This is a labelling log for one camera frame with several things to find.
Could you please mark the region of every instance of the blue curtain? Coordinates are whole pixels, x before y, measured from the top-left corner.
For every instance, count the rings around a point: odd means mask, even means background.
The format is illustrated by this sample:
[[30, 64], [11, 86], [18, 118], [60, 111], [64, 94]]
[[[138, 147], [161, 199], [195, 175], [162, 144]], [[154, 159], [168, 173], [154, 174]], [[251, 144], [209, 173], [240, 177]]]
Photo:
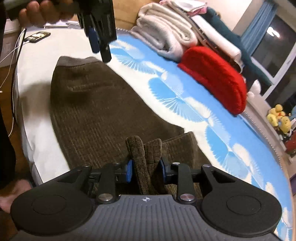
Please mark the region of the blue curtain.
[[241, 36], [242, 44], [247, 52], [252, 55], [276, 14], [277, 4], [272, 0], [265, 0], [259, 12]]

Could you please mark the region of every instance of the yellow plush toy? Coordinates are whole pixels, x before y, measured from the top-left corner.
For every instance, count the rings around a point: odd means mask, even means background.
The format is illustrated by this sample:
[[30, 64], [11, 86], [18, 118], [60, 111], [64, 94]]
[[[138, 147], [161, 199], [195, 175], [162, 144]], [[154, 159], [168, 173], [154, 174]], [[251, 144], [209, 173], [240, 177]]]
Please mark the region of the yellow plush toy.
[[291, 122], [286, 113], [283, 111], [283, 107], [277, 104], [274, 108], [268, 111], [267, 115], [268, 122], [279, 132], [286, 136], [291, 135]]
[[286, 113], [283, 111], [283, 107], [280, 104], [277, 104], [274, 108], [270, 109], [268, 114], [273, 114], [275, 117], [286, 116]]
[[278, 120], [276, 119], [275, 115], [273, 114], [268, 114], [266, 116], [268, 122], [273, 126], [273, 127], [277, 127], [279, 125]]
[[288, 132], [291, 130], [291, 121], [288, 116], [284, 116], [279, 120], [279, 128], [282, 132], [287, 135]]

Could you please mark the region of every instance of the bed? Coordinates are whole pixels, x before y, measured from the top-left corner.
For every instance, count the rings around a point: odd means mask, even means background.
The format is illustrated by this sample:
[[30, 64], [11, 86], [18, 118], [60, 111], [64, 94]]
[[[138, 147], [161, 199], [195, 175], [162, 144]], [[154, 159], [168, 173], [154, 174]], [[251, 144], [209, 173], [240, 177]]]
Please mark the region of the bed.
[[[29, 36], [38, 29], [31, 28]], [[22, 147], [37, 185], [67, 171], [50, 115], [50, 84], [60, 56], [93, 54], [83, 30], [47, 29], [51, 36], [23, 46], [17, 64], [15, 109]], [[127, 31], [118, 30], [108, 63], [161, 118], [192, 131], [212, 165], [274, 195], [283, 215], [275, 231], [292, 240], [293, 207], [289, 182], [264, 137], [245, 115], [231, 115], [203, 86], [149, 49]]]

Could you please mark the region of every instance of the folded clothes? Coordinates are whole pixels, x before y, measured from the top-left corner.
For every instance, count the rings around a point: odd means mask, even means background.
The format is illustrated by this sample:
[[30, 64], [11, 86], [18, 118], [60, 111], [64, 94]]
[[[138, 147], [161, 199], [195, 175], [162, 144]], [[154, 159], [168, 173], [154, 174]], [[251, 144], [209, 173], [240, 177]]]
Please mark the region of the folded clothes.
[[179, 62], [184, 53], [181, 44], [168, 26], [155, 16], [143, 16], [137, 19], [137, 25], [130, 33], [143, 41], [160, 56]]
[[207, 13], [207, 7], [203, 7], [201, 9], [197, 9], [193, 12], [187, 12], [189, 16], [195, 16], [197, 14], [205, 14]]
[[146, 16], [154, 16], [158, 18], [164, 28], [170, 30], [177, 41], [186, 48], [197, 45], [197, 38], [191, 30], [192, 25], [180, 15], [158, 3], [149, 3], [143, 6], [139, 11], [138, 16], [140, 18]]
[[215, 43], [215, 45], [219, 46], [223, 52], [225, 52], [237, 63], [242, 64], [242, 54], [238, 47], [219, 34], [203, 17], [196, 15], [191, 17], [191, 19], [198, 25], [205, 35]]
[[238, 115], [244, 111], [247, 99], [244, 80], [214, 51], [192, 47], [184, 53], [178, 67], [205, 86], [230, 113]]
[[252, 63], [250, 55], [245, 50], [241, 39], [238, 35], [234, 34], [225, 23], [217, 16], [217, 12], [208, 8], [207, 13], [203, 14], [202, 17], [212, 25], [218, 33], [220, 33], [224, 38], [237, 46], [242, 52], [242, 61], [244, 63], [243, 76], [247, 79], [247, 89], [249, 90], [256, 79], [261, 83], [264, 83], [268, 87], [271, 86], [269, 78], [264, 74], [256, 65]]
[[197, 25], [196, 22], [194, 22], [191, 17], [188, 15], [187, 12], [183, 11], [181, 8], [177, 7], [174, 1], [171, 0], [163, 0], [161, 1], [161, 4], [171, 9], [176, 14], [183, 17], [185, 20], [188, 21], [188, 23], [191, 24], [192, 30], [195, 33], [195, 36], [197, 37], [199, 43], [204, 46], [208, 47], [211, 50], [213, 50], [215, 53], [217, 53], [219, 56], [221, 56], [224, 60], [226, 60], [237, 72], [241, 73], [243, 70], [241, 61], [236, 61], [232, 57], [230, 57], [231, 53], [225, 52], [223, 49], [221, 49], [216, 43], [211, 41], [206, 34], [203, 32], [203, 30]]

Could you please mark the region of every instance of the person's hand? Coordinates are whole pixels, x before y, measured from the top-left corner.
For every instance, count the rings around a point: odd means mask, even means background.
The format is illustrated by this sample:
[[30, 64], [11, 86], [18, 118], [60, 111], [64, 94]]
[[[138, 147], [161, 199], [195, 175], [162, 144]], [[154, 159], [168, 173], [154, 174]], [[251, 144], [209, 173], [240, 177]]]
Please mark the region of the person's hand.
[[[73, 0], [61, 0], [67, 4]], [[61, 20], [69, 20], [73, 14], [59, 12], [50, 0], [44, 0], [40, 4], [36, 1], [28, 3], [27, 7], [19, 13], [19, 22], [21, 26], [27, 28], [32, 25], [42, 27], [45, 23], [56, 23]]]

